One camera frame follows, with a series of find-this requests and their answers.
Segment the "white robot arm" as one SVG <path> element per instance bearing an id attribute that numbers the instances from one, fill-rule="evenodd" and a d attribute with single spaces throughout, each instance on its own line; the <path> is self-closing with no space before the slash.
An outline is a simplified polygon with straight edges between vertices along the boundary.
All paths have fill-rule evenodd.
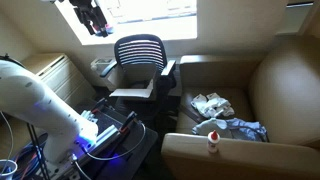
<path id="1" fill-rule="evenodd" d="M 38 76 L 9 61 L 0 61 L 0 110 L 48 133 L 43 153 L 58 164 L 70 151 L 97 142 L 98 126 L 82 117 Z"/>

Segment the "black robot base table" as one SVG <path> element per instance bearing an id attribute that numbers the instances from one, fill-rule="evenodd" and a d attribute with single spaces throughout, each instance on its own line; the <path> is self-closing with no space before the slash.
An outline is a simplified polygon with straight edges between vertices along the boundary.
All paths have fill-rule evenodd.
<path id="1" fill-rule="evenodd" d="M 155 144 L 158 134 L 142 122 L 133 119 L 127 129 L 120 127 L 124 119 L 115 113 L 102 116 L 98 126 L 97 142 L 81 145 L 77 152 L 70 151 L 58 164 L 49 161 L 49 177 L 52 180 L 65 180 L 83 166 L 99 180 L 131 180 L 139 166 Z"/>

